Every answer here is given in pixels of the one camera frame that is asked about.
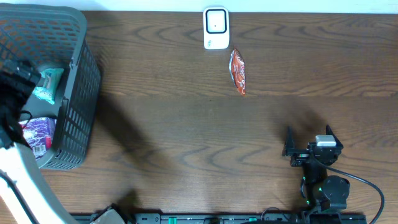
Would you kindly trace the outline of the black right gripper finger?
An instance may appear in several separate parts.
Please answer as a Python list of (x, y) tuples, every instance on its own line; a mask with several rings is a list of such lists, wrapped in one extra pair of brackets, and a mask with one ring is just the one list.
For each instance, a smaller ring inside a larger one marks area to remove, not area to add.
[(326, 135), (331, 135), (331, 136), (333, 136), (333, 138), (334, 138), (334, 140), (335, 140), (335, 142), (336, 142), (336, 146), (342, 146), (341, 141), (336, 137), (336, 135), (334, 134), (334, 132), (333, 132), (332, 129), (330, 128), (330, 125), (329, 125), (329, 124), (326, 125), (325, 132), (326, 132)]
[(289, 126), (287, 128), (287, 137), (284, 144), (285, 150), (295, 149), (294, 139), (293, 139), (293, 131), (292, 128)]

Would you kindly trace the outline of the mint green wipes packet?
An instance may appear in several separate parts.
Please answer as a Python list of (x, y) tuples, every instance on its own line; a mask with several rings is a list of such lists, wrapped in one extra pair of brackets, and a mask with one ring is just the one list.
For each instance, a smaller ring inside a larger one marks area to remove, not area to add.
[(40, 74), (44, 81), (40, 86), (34, 88), (33, 95), (54, 105), (55, 95), (63, 72), (64, 69), (62, 68), (48, 68), (42, 71)]

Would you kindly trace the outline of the purple noodle packet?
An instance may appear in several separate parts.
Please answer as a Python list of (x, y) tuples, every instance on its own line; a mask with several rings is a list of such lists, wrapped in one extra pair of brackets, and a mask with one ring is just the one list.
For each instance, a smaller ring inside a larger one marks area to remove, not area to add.
[(36, 160), (42, 158), (51, 148), (57, 120), (52, 118), (32, 118), (20, 121), (23, 136)]

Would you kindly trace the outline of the red orange snack sachet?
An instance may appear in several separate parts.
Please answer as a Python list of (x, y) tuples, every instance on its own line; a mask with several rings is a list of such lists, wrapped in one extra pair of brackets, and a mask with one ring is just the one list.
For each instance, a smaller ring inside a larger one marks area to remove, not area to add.
[(229, 59), (229, 72), (231, 79), (242, 95), (246, 95), (246, 73), (244, 60), (237, 49), (233, 49)]

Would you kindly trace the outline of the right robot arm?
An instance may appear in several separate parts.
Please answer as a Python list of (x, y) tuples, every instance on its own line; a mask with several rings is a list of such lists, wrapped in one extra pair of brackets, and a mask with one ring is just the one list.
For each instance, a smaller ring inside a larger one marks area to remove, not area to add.
[(326, 133), (315, 136), (306, 149), (295, 147), (292, 128), (287, 129), (282, 155), (290, 157), (292, 167), (303, 169), (300, 191), (307, 199), (308, 209), (301, 212), (301, 223), (342, 222), (341, 211), (347, 207), (350, 182), (327, 173), (342, 149), (342, 143), (329, 126)]

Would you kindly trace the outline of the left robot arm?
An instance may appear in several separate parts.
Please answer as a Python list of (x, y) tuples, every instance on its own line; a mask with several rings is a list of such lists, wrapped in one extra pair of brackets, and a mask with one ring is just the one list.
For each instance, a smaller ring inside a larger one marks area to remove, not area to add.
[(1, 60), (1, 198), (18, 223), (76, 223), (45, 181), (19, 124), (40, 79), (27, 61)]

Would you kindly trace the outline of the grey plastic mesh basket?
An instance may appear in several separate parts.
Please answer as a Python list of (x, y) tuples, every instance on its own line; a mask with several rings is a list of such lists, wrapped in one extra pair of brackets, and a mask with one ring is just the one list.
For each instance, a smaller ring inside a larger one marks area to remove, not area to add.
[(37, 159), (41, 169), (74, 169), (86, 157), (101, 85), (86, 31), (85, 16), (72, 7), (1, 4), (1, 60), (64, 70), (54, 104), (32, 95), (24, 106), (35, 118), (57, 121), (51, 148)]

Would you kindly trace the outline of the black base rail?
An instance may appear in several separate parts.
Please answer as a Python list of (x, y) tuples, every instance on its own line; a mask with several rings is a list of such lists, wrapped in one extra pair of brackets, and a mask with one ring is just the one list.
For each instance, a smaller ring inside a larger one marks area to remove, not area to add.
[[(299, 215), (281, 214), (270, 212), (264, 215), (181, 215), (159, 213), (136, 213), (130, 218), (123, 219), (123, 223), (136, 224), (239, 224), (247, 222), (272, 222), (272, 223), (303, 223)], [(313, 215), (310, 223), (342, 223), (342, 224), (366, 224), (364, 215)]]

